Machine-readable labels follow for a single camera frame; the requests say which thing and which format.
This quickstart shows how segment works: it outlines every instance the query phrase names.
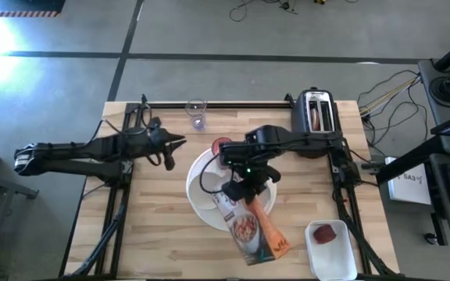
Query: desk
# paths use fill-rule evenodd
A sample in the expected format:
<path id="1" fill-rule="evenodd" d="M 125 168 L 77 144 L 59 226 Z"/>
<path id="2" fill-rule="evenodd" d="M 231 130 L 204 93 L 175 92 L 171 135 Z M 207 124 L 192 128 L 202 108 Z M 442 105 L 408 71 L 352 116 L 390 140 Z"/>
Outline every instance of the desk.
<path id="1" fill-rule="evenodd" d="M 337 102 L 341 126 L 349 146 L 367 157 L 366 138 L 354 101 Z M 121 129 L 125 102 L 107 102 L 103 118 Z M 309 279 L 309 260 L 303 234 L 313 221 L 337 219 L 331 199 L 332 184 L 326 158 L 305 159 L 286 153 L 271 165 L 282 174 L 270 219 L 286 236 L 292 249 L 277 261 L 248 267 L 230 233 L 207 226 L 194 213 L 185 194 L 185 180 L 192 162 L 217 137 L 244 140 L 244 133 L 272 124 L 290 128 L 287 109 L 209 109 L 205 131 L 192 129 L 183 109 L 154 109 L 153 116 L 171 133 L 187 137 L 187 143 L 173 153 L 176 166 L 167 172 L 162 166 L 137 159 L 124 227 L 118 278 L 138 279 Z M 103 124 L 100 137 L 113 131 Z M 98 186 L 88 178 L 84 192 Z M 360 217 L 366 239 L 390 269 L 398 272 L 394 248 L 379 190 L 371 185 L 356 188 Z M 89 194 L 81 203 L 65 273 L 73 272 L 91 253 L 101 235 L 109 190 Z M 359 269 L 358 247 L 353 243 Z M 106 262 L 111 256 L 107 254 Z"/>

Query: concrete floor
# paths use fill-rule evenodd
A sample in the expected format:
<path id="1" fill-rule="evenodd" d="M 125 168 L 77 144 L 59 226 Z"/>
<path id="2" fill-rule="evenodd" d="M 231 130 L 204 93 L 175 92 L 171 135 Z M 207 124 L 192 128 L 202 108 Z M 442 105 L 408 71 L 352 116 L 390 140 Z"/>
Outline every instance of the concrete floor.
<path id="1" fill-rule="evenodd" d="M 132 53 L 306 55 L 422 59 L 450 49 L 450 1 L 328 0 L 298 1 L 298 16 L 257 1 L 248 17 L 234 23 L 228 13 L 239 1 L 146 0 L 130 47 Z M 119 59 L 77 58 L 84 52 L 121 52 L 136 0 L 67 0 L 56 19 L 0 19 L 0 176 L 41 192 L 36 201 L 17 200 L 0 237 L 0 260 L 10 280 L 58 275 L 84 183 L 82 176 L 48 173 L 20 177 L 12 171 L 13 151 L 30 142 L 84 141 L 102 114 Z M 224 62 L 128 59 L 117 101 L 189 98 L 209 100 L 280 100 L 315 86 L 337 100 L 355 100 L 360 92 L 399 70 L 415 65 L 312 62 Z M 362 102 L 411 78 L 402 74 Z M 421 85 L 412 96 L 427 105 Z M 405 95 L 376 117 L 377 127 Z M 394 120 L 413 108 L 404 106 Z M 434 125 L 428 112 L 429 127 Z M 423 141 L 418 115 L 391 129 L 378 145 L 400 156 Z M 415 206 L 384 198 L 401 272 L 407 276 L 450 279 L 450 245 L 425 244 L 422 233 L 433 226 Z"/>

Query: meat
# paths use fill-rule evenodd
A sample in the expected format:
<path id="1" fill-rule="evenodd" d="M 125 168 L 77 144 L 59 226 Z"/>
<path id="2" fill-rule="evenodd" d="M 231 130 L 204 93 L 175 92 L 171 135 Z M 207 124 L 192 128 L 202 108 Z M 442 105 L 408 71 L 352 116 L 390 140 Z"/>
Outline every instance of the meat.
<path id="1" fill-rule="evenodd" d="M 330 225 L 325 224 L 313 232 L 313 238 L 318 244 L 325 244 L 334 240 L 336 233 Z"/>

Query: wooden table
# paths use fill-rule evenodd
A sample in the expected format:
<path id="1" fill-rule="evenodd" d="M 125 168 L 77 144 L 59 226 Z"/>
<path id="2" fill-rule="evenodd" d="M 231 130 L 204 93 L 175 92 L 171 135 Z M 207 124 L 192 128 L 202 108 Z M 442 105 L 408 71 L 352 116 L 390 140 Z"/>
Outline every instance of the wooden table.
<path id="1" fill-rule="evenodd" d="M 121 129 L 125 106 L 125 102 L 107 102 L 103 117 Z M 356 102 L 337 101 L 337 106 L 350 148 L 368 157 Z M 192 129 L 183 109 L 154 109 L 153 115 L 159 116 L 171 133 L 185 135 L 187 143 L 174 152 L 176 166 L 171 172 L 163 166 L 150 165 L 145 158 L 136 160 L 118 278 L 313 278 L 303 230 L 313 220 L 338 219 L 336 204 L 331 199 L 333 187 L 327 158 L 305 159 L 286 153 L 271 162 L 282 179 L 277 183 L 277 199 L 270 219 L 292 246 L 277 261 L 248 267 L 230 233 L 207 226 L 194 213 L 185 194 L 185 180 L 192 162 L 210 148 L 217 137 L 242 141 L 244 133 L 265 124 L 291 128 L 289 110 L 209 109 L 207 127 L 202 132 Z M 113 130 L 103 124 L 98 134 L 104 137 L 112 133 Z M 371 176 L 362 178 L 374 181 Z M 100 183 L 88 178 L 84 192 Z M 387 266 L 398 272 L 379 190 L 362 185 L 355 192 L 366 239 Z M 97 244 L 108 193 L 108 188 L 102 188 L 82 202 L 66 272 L 77 269 Z M 358 247 L 352 242 L 361 272 Z"/>

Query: red food item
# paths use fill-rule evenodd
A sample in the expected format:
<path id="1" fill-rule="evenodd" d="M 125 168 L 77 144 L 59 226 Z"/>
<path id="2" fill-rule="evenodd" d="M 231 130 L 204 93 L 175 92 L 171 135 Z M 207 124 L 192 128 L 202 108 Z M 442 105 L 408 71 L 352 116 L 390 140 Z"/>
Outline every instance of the red food item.
<path id="1" fill-rule="evenodd" d="M 313 238 L 316 239 L 318 244 L 325 244 L 334 240 L 336 233 L 330 225 L 325 224 L 313 232 Z"/>
<path id="2" fill-rule="evenodd" d="M 220 144 L 224 142 L 231 142 L 232 140 L 228 137 L 219 137 L 213 141 L 211 146 L 211 152 L 213 155 L 217 155 L 220 153 Z"/>

